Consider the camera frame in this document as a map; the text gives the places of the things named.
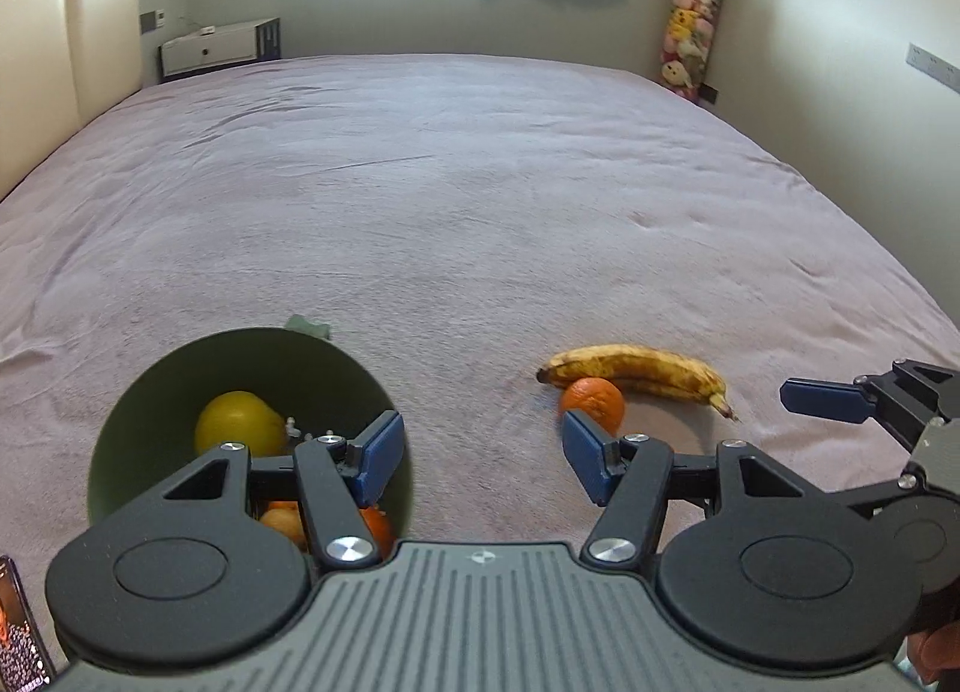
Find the orange mandarin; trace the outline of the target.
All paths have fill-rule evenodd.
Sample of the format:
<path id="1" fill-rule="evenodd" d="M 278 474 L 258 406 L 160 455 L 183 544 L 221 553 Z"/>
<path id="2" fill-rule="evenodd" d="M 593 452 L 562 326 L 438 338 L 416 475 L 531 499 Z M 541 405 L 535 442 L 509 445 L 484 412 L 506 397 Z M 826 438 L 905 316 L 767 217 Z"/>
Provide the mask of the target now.
<path id="1" fill-rule="evenodd" d="M 363 518 L 364 525 L 370 530 L 371 536 L 376 541 L 382 559 L 389 559 L 395 543 L 397 543 L 397 538 L 395 538 L 394 528 L 387 513 L 378 506 L 371 506 L 361 509 L 359 515 Z"/>
<path id="2" fill-rule="evenodd" d="M 563 390 L 558 403 L 560 416 L 573 411 L 583 411 L 599 428 L 617 437 L 626 414 L 626 401 L 623 393 L 605 378 L 579 378 Z"/>
<path id="3" fill-rule="evenodd" d="M 295 500 L 274 500 L 260 515 L 259 522 L 290 539 L 299 550 L 308 549 L 308 538 L 304 533 L 299 506 Z"/>

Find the yellow spotted banana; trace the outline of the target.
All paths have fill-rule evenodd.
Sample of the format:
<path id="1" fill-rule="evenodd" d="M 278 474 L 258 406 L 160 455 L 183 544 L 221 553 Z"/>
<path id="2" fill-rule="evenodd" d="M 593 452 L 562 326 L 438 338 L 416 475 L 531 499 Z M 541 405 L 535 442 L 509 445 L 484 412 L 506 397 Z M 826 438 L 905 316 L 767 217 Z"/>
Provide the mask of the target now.
<path id="1" fill-rule="evenodd" d="M 719 372 L 696 357 L 651 346 L 596 344 L 563 351 L 545 360 L 535 378 L 557 389 L 581 378 L 601 378 L 623 393 L 709 406 L 726 419 L 737 419 Z"/>

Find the yellow lemon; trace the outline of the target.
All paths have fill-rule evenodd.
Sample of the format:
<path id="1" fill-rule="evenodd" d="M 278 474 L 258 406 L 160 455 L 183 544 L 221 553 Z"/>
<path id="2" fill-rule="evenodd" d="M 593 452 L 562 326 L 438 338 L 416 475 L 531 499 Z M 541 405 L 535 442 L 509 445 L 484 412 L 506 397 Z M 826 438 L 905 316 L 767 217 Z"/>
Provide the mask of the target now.
<path id="1" fill-rule="evenodd" d="M 252 393 L 223 393 L 200 413 L 194 429 L 194 449 L 202 455 L 233 442 L 244 445 L 252 456 L 283 455 L 288 449 L 286 421 Z"/>

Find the green colander bowl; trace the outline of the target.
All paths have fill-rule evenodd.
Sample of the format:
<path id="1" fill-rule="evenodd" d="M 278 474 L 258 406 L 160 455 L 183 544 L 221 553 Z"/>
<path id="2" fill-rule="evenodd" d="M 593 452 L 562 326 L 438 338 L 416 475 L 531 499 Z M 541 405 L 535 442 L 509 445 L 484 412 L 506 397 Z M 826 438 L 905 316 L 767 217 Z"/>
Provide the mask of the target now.
<path id="1" fill-rule="evenodd" d="M 224 442 L 286 455 L 309 435 L 356 437 L 393 407 L 358 360 L 302 318 L 195 339 L 148 367 L 107 413 L 88 518 L 103 520 Z"/>

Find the pink bed cover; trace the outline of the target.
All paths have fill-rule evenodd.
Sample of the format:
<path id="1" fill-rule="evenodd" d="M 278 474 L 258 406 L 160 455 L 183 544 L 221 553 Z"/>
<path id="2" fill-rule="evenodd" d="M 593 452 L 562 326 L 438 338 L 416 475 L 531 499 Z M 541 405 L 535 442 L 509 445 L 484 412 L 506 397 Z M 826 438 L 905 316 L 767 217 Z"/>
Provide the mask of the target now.
<path id="1" fill-rule="evenodd" d="M 895 476 L 791 377 L 951 366 L 955 323 L 799 172 L 630 73 L 493 57 L 247 65 L 135 94 L 2 204 L 2 547 L 33 606 L 86 525 L 99 429 L 156 360 L 324 323 L 405 417 L 416 538 L 581 543 L 596 507 L 535 378 L 569 348 L 708 362 L 731 417 L 633 408 L 682 452 L 742 437 L 823 489 Z"/>

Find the black smartphone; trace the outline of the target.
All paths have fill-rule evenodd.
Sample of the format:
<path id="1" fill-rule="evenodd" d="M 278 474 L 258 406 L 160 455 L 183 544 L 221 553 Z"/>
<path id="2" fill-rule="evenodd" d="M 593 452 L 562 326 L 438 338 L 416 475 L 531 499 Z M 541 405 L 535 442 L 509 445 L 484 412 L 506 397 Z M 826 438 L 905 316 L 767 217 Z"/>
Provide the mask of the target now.
<path id="1" fill-rule="evenodd" d="M 29 607 L 20 573 L 9 555 L 0 561 L 0 676 L 5 692 L 34 692 L 49 687 L 55 666 Z"/>

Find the plush toy hanging organizer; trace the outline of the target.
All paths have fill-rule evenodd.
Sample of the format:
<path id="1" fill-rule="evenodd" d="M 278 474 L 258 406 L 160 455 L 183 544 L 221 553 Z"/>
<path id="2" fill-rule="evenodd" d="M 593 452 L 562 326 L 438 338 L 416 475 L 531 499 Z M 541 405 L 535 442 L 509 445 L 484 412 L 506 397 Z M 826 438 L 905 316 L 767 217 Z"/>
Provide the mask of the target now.
<path id="1" fill-rule="evenodd" d="M 672 0 L 662 38 L 659 83 L 690 103 L 701 98 L 722 0 Z"/>

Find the white nightstand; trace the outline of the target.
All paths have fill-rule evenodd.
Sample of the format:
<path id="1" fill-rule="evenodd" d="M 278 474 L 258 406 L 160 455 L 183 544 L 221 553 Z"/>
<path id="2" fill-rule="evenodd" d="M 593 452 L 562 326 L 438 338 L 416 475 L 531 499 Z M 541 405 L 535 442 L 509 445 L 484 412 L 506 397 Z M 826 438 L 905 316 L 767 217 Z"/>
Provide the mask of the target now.
<path id="1" fill-rule="evenodd" d="M 232 25 L 204 26 L 160 47 L 160 80 L 171 82 L 205 71 L 281 57 L 278 16 Z"/>

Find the cream padded headboard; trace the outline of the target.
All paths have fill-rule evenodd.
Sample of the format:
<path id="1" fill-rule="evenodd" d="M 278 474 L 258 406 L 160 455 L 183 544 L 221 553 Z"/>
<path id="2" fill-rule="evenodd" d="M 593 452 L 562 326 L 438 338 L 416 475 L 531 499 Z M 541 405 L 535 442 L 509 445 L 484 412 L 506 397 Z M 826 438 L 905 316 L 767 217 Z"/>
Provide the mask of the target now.
<path id="1" fill-rule="evenodd" d="M 143 86 L 139 0 L 0 0 L 2 192 Z"/>

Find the wall socket plate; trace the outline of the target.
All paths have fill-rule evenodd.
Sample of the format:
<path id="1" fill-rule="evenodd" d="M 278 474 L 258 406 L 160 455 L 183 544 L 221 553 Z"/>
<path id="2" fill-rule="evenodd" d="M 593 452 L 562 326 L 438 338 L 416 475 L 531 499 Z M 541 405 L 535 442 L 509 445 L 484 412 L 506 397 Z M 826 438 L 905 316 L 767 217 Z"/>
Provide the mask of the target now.
<path id="1" fill-rule="evenodd" d="M 907 64 L 955 93 L 960 93 L 960 68 L 939 55 L 932 54 L 916 44 L 910 44 Z"/>

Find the wall switch panel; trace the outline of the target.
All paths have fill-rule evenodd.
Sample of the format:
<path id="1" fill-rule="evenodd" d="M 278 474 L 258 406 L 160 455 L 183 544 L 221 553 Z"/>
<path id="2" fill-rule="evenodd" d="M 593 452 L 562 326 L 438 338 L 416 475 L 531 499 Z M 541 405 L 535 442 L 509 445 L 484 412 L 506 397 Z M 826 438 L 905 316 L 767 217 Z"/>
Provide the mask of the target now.
<path id="1" fill-rule="evenodd" d="M 140 32 L 142 34 L 158 31 L 164 25 L 166 25 L 166 11 L 164 10 L 145 11 L 140 15 Z"/>

